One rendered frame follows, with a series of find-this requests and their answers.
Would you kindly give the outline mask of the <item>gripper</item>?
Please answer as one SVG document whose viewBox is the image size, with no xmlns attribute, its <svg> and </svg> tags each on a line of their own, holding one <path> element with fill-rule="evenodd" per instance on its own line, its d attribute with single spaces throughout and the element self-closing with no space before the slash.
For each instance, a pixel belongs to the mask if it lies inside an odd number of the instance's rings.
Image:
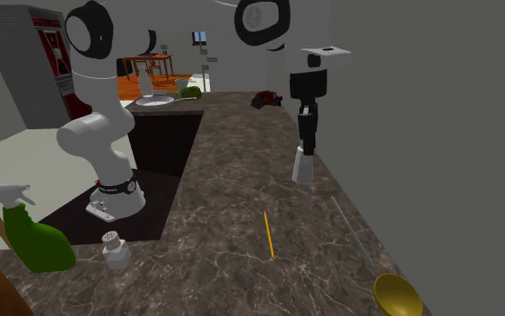
<svg viewBox="0 0 505 316">
<path fill-rule="evenodd" d="M 304 154 L 311 156 L 316 148 L 318 103 L 314 100 L 327 94 L 327 70 L 290 74 L 290 96 L 296 100 L 312 100 L 300 107 L 297 115 L 299 136 Z"/>
</svg>

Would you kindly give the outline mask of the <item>white tapered block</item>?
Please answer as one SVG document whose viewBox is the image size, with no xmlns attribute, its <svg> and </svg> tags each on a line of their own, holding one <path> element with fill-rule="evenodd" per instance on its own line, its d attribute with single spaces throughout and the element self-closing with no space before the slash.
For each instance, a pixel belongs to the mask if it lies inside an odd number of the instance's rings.
<svg viewBox="0 0 505 316">
<path fill-rule="evenodd" d="M 313 156 L 306 155 L 300 145 L 295 154 L 292 180 L 305 185 L 311 185 L 313 181 Z"/>
</svg>

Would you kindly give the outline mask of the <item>dark red toy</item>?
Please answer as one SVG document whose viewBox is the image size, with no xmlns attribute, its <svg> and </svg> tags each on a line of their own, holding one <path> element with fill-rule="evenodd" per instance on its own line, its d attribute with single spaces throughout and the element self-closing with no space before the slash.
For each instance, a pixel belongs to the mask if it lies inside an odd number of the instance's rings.
<svg viewBox="0 0 505 316">
<path fill-rule="evenodd" d="M 258 92 L 251 101 L 251 106 L 257 110 L 262 109 L 264 106 L 282 106 L 283 97 L 279 96 L 276 92 L 262 91 Z"/>
</svg>

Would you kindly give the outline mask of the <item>thin grey rod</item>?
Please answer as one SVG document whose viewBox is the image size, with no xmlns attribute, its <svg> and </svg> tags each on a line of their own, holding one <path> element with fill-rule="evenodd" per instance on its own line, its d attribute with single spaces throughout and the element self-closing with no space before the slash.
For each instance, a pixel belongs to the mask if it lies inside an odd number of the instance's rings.
<svg viewBox="0 0 505 316">
<path fill-rule="evenodd" d="M 335 207 L 336 211 L 339 213 L 339 215 L 344 219 L 344 222 L 350 232 L 350 235 L 353 237 L 353 240 L 355 241 L 355 243 L 357 244 L 362 256 L 364 257 L 364 259 L 367 261 L 367 263 L 371 266 L 371 267 L 375 267 L 375 264 L 374 264 L 374 261 L 372 260 L 372 258 L 370 257 L 369 253 L 367 252 L 367 250 L 365 249 L 364 245 L 362 244 L 361 240 L 359 239 L 358 235 L 356 234 L 355 230 L 353 229 L 352 225 L 350 224 L 350 222 L 348 221 L 347 217 L 345 216 L 344 214 L 344 211 L 342 210 L 342 208 L 339 206 L 339 204 L 337 203 L 337 200 L 335 199 L 334 196 L 331 196 L 330 197 L 331 199 L 331 202 L 333 204 L 333 206 Z"/>
</svg>

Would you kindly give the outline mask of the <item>yellow pencil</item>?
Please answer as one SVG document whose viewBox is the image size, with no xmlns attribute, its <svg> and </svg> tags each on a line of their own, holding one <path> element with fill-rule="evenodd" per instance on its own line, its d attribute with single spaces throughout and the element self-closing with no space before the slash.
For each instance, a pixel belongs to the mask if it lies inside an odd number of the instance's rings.
<svg viewBox="0 0 505 316">
<path fill-rule="evenodd" d="M 270 256 L 271 256 L 271 259 L 275 259 L 274 246 L 273 246 L 273 241 L 272 241 L 272 236 L 271 236 L 269 221 L 268 221 L 268 217 L 267 217 L 267 212 L 265 210 L 263 210 L 263 216 L 264 216 L 264 221 L 265 221 L 265 226 L 266 226 L 266 235 L 267 235 L 267 239 L 268 239 Z"/>
</svg>

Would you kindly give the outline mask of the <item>green rounded object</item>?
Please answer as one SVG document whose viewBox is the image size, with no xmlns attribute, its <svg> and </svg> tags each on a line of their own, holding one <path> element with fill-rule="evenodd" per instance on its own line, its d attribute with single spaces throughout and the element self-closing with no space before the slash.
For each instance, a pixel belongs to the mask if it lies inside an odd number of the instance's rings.
<svg viewBox="0 0 505 316">
<path fill-rule="evenodd" d="M 197 86 L 188 86 L 178 92 L 180 99 L 199 100 L 202 97 L 201 89 Z"/>
</svg>

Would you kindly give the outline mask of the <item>white plate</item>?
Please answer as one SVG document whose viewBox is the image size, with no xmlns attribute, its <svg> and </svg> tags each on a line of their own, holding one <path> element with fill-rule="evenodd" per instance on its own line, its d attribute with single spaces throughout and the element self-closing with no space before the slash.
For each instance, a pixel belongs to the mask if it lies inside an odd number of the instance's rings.
<svg viewBox="0 0 505 316">
<path fill-rule="evenodd" d="M 174 102 L 175 99 L 169 95 L 147 95 L 135 101 L 138 106 L 153 107 L 153 106 L 166 106 Z"/>
</svg>

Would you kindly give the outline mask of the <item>white bottle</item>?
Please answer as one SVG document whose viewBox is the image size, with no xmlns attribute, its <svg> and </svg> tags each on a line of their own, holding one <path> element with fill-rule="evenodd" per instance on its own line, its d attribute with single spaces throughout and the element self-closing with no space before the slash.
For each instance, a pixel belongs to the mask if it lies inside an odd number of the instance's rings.
<svg viewBox="0 0 505 316">
<path fill-rule="evenodd" d="M 145 70 L 139 72 L 138 84 L 143 97 L 153 96 L 152 80 Z"/>
</svg>

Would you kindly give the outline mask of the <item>wooden table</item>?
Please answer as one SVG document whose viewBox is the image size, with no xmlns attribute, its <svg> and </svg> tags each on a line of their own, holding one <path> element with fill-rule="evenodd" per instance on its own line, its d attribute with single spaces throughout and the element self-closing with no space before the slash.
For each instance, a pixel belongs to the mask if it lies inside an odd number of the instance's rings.
<svg viewBox="0 0 505 316">
<path fill-rule="evenodd" d="M 130 74 L 128 73 L 127 65 L 131 65 L 133 72 L 136 76 L 138 76 L 140 74 L 140 70 L 138 68 L 139 64 L 144 66 L 144 71 L 151 77 L 154 77 L 154 68 L 157 68 L 159 74 L 164 75 L 167 80 L 169 80 L 170 77 L 174 75 L 171 54 L 138 55 L 122 58 L 122 66 L 124 67 L 127 80 L 130 80 Z"/>
</svg>

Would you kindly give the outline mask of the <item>black robot stand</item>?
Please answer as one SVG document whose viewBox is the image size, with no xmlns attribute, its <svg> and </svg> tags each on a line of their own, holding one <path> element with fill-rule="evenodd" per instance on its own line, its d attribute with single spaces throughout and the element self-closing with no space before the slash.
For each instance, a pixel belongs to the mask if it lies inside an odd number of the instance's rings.
<svg viewBox="0 0 505 316">
<path fill-rule="evenodd" d="M 100 243 L 109 231 L 126 241 L 159 240 L 202 117 L 201 111 L 135 117 L 128 138 L 135 158 L 133 172 L 146 200 L 137 214 L 111 223 L 100 220 L 85 210 L 94 191 L 90 188 L 41 222 L 57 228 L 73 245 Z"/>
</svg>

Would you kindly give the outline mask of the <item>gold bowl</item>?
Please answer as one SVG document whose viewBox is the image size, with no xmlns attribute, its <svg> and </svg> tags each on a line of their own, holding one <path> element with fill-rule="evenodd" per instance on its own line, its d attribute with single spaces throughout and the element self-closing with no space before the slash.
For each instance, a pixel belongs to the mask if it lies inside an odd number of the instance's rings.
<svg viewBox="0 0 505 316">
<path fill-rule="evenodd" d="M 423 303 L 415 288 L 395 274 L 382 274 L 373 284 L 373 297 L 386 316 L 422 316 Z"/>
</svg>

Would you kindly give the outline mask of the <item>white salt shaker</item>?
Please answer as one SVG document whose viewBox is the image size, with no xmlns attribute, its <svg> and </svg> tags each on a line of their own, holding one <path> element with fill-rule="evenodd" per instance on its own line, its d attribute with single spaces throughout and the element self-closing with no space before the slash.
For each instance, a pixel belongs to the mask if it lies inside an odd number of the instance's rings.
<svg viewBox="0 0 505 316">
<path fill-rule="evenodd" d="M 102 255 L 109 269 L 125 269 L 131 258 L 131 253 L 124 239 L 121 239 L 116 231 L 103 234 L 104 248 Z"/>
</svg>

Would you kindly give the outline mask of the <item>grey and red cabinet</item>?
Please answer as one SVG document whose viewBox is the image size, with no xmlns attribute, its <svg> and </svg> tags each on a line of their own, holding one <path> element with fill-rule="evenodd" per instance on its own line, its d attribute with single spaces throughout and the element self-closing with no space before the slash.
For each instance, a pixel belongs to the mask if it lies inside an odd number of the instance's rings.
<svg viewBox="0 0 505 316">
<path fill-rule="evenodd" d="M 0 72 L 28 129 L 59 128 L 91 113 L 74 90 L 60 12 L 0 4 Z"/>
</svg>

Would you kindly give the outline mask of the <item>green spray bottle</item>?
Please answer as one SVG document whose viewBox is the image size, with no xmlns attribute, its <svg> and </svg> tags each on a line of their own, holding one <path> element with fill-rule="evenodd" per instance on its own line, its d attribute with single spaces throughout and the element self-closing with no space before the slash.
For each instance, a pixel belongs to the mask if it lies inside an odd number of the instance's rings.
<svg viewBox="0 0 505 316">
<path fill-rule="evenodd" d="M 33 273 L 66 271 L 76 263 L 72 245 L 57 228 L 34 222 L 26 203 L 36 203 L 25 195 L 27 184 L 0 184 L 4 230 L 16 255 Z"/>
</svg>

